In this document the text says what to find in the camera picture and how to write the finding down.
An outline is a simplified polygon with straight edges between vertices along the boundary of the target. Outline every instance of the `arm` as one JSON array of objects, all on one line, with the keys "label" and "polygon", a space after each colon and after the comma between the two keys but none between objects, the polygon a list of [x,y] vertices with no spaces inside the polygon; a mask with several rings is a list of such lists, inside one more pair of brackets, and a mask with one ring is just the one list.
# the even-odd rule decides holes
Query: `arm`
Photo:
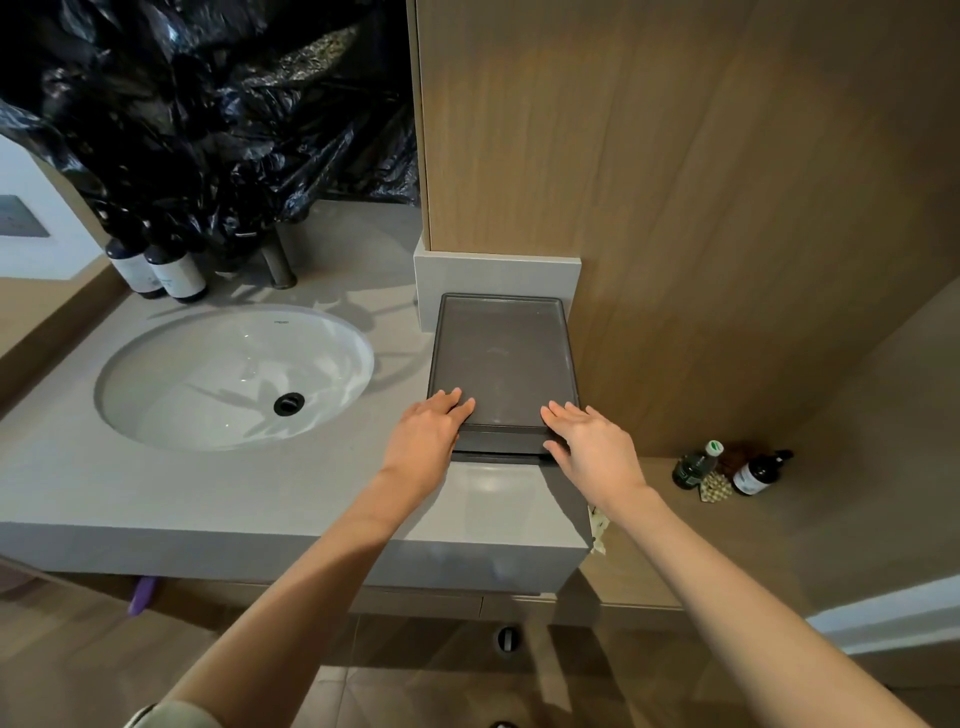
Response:
[{"label": "arm", "polygon": [[190,668],[165,700],[203,708],[224,728],[288,726],[368,571],[444,477],[473,411],[460,390],[403,413],[383,468],[322,538]]},{"label": "arm", "polygon": [[550,402],[544,444],[566,476],[618,523],[670,586],[701,636],[778,728],[920,728],[925,723],[806,621],[681,521],[643,479],[630,435],[592,407]]}]

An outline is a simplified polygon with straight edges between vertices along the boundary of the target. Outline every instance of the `hand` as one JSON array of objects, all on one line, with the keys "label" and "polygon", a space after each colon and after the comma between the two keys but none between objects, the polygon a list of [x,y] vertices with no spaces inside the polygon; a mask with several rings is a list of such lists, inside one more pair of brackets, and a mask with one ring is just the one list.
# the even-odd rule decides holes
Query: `hand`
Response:
[{"label": "hand", "polygon": [[400,416],[387,443],[382,471],[414,489],[417,503],[440,485],[457,430],[476,406],[473,398],[457,406],[460,395],[460,387],[450,394],[441,390],[427,401],[412,404]]},{"label": "hand", "polygon": [[540,416],[570,447],[567,451],[553,440],[543,443],[564,475],[587,501],[618,521],[624,501],[649,488],[630,435],[589,406],[585,412],[570,402],[561,407],[551,401],[540,408]]}]

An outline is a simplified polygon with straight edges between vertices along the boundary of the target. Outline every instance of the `faucet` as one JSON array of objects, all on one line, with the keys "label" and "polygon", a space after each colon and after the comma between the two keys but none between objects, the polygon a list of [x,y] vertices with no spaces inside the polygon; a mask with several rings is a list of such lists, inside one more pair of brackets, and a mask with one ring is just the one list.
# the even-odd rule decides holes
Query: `faucet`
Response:
[{"label": "faucet", "polygon": [[280,236],[276,234],[276,228],[271,228],[260,246],[260,252],[270,270],[270,280],[274,288],[283,290],[293,288],[297,285],[297,277],[290,270],[290,262],[287,260],[287,254],[280,245]]}]

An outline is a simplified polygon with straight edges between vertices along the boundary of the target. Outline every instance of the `sink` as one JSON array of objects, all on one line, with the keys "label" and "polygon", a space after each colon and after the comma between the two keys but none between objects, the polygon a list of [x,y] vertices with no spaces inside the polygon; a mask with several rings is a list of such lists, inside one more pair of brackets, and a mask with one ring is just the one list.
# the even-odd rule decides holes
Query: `sink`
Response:
[{"label": "sink", "polygon": [[137,442],[230,450],[332,420],[372,374],[370,342],[347,322],[251,304],[186,316],[134,339],[108,361],[94,398],[104,421]]}]

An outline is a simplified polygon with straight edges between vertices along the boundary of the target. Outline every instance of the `gray countertop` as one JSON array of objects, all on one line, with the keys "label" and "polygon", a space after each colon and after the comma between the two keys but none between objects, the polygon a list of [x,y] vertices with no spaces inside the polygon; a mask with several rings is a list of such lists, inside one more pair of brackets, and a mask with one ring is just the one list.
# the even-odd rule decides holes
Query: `gray countertop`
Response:
[{"label": "gray countertop", "polygon": [[[44,570],[276,578],[343,513],[399,414],[426,394],[419,218],[401,206],[316,206],[283,231],[300,275],[291,290],[218,280],[191,306],[128,296],[0,422],[0,554]],[[141,445],[101,419],[94,383],[126,343],[257,303],[322,310],[365,333],[375,370],[352,407],[302,435],[219,452]],[[586,505],[555,468],[454,463],[369,583],[553,592],[588,540]]]}]

